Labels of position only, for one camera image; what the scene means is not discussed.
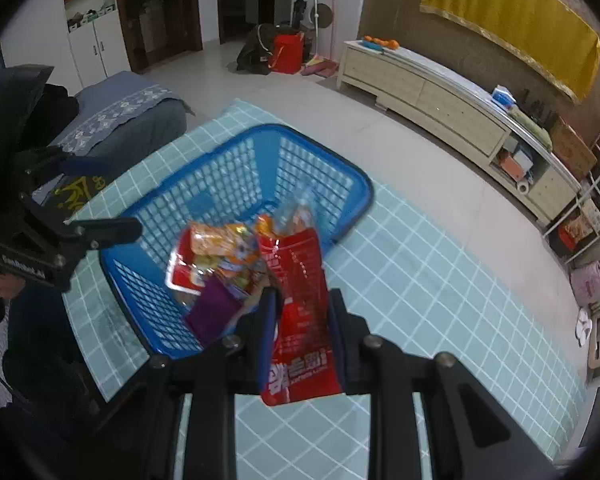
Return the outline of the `white metal shelf rack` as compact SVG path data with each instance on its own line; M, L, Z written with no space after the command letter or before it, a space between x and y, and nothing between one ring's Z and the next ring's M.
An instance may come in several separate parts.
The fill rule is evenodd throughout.
M600 240L600 146L594 153L597 162L580 182L576 198L558 214L543 234L543 240L563 266L577 258Z

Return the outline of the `yellow cloth cover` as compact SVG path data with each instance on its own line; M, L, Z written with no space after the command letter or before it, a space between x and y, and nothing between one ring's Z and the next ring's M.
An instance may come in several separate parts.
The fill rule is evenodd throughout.
M582 102L593 87L600 36L560 0L420 0L419 9L494 42L572 102Z

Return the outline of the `white cupboard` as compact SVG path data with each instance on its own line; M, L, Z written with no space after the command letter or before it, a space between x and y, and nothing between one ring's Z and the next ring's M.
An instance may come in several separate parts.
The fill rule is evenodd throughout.
M82 87L130 70L117 0L64 0L68 38Z

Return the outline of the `orange snack bag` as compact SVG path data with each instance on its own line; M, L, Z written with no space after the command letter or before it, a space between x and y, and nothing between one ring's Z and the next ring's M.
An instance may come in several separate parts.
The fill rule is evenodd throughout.
M248 266L259 258L256 237L243 223L210 226L190 222L189 245L196 256L219 257L238 266Z

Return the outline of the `red bowl noodle packet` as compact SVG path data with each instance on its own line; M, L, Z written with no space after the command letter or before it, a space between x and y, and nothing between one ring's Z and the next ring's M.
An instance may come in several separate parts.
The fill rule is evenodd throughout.
M190 244L190 227L181 232L166 267L166 287L174 292L199 296L218 262L211 256L196 255Z

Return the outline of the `pink bag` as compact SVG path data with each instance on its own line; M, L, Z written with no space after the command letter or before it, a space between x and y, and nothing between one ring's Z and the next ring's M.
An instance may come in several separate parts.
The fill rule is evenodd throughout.
M581 308L600 302L600 261L593 261L570 273L574 298Z

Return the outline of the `blue tissue box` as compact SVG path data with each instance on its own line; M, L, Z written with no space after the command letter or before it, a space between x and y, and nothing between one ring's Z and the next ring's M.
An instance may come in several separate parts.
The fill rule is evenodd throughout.
M516 105L516 99L512 92L500 84L493 89L491 100L503 110L511 110Z

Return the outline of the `grey sofa with lace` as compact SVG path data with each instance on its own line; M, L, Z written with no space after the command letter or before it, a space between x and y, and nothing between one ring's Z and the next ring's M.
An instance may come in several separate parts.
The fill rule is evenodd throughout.
M76 100L79 113L50 143L104 160L107 182L186 133L194 114L176 93L132 72L93 84Z

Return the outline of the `dark green bag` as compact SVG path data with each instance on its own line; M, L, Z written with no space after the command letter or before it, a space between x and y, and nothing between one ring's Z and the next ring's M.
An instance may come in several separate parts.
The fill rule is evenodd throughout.
M256 75L271 73L270 57L274 53L274 41L278 28L273 24L259 24L250 30L236 60L237 69Z

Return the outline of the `blue plastic basket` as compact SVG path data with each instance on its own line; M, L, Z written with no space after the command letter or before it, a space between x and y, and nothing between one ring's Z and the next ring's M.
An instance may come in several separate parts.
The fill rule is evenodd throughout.
M185 309L166 287L171 252L189 222L245 223L272 214L302 185L315 197L321 250L328 254L374 200L370 177L293 128L258 125L185 164L121 211L142 235L99 253L102 272L135 335L149 353L172 360L201 352Z

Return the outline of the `red snack pouch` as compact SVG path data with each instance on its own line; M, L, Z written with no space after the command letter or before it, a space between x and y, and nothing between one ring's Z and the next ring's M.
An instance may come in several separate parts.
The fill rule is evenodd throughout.
M339 394L329 339L328 290L316 229L284 236L260 230L258 243L283 297L262 401L268 406L282 406Z

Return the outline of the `purple yellow snack packet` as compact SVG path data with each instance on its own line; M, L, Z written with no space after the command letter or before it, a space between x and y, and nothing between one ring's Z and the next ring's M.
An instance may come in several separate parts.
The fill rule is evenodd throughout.
M215 274L204 282L196 301L184 316L184 324L202 348L211 346L235 322L247 296Z

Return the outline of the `plate of oranges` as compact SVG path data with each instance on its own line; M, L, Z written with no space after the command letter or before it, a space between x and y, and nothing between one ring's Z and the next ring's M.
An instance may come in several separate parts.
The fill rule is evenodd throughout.
M381 39L372 36L364 36L361 40L362 45L376 51L390 50L395 51L400 48L400 44L394 39Z

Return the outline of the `brown cardboard box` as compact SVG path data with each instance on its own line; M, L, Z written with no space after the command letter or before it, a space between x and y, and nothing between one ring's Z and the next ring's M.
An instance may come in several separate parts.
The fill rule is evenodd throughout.
M561 117L550 128L553 153L560 159L573 177L582 181L594 168L597 158L573 128Z

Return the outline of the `teal checked tablecloth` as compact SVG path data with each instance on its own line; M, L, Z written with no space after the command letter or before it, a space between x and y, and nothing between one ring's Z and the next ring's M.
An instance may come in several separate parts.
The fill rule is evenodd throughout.
M283 119L236 100L226 111L127 171L86 203L77 219L108 218L152 191L186 162L211 152L245 128ZM176 191L159 195L140 218L148 235L151 269L160 285L131 272L149 311L166 307L166 260L181 224L200 218L180 206L199 192L239 186L239 206L250 198L259 170L238 169L232 157L210 162ZM325 261L327 284L342 291L350 311L379 334L416 356L449 351L460 358L550 460L571 437L584 401L584 385L550 331L466 245L385 183L373 180L370 211ZM93 253L81 263L65 296L68 317L102 396L114 394L148 359L114 301ZM261 400L236 399L238 479L362 479L366 476L370 398L332 396L268 408Z

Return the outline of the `red bag on floor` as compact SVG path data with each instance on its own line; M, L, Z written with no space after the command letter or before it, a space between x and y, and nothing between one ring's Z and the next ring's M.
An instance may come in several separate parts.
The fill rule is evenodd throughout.
M304 33L279 34L274 38L274 50L268 58L268 68L275 73L294 75L300 72L303 58Z

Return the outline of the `cream TV cabinet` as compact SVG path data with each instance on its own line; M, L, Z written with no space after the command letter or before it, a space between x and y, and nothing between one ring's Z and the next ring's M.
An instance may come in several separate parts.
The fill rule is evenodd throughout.
M351 86L423 128L498 182L546 228L578 198L580 184L529 129L490 94L405 48L343 44L337 87Z

